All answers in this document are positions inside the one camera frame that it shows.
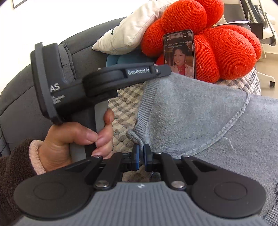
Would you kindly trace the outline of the person's left hand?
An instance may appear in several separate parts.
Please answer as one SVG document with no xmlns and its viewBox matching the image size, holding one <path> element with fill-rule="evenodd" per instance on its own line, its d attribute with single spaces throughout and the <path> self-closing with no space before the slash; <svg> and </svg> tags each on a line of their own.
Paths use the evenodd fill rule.
<svg viewBox="0 0 278 226">
<path fill-rule="evenodd" d="M 67 122 L 62 125 L 53 125 L 49 129 L 45 140 L 39 147 L 38 155 L 46 172 L 65 167 L 72 163 L 69 145 L 76 143 L 81 146 L 95 144 L 92 155 L 101 155 L 104 159 L 113 154 L 114 113 L 107 109 L 104 115 L 104 128 L 96 133 L 77 122 Z"/>
</svg>

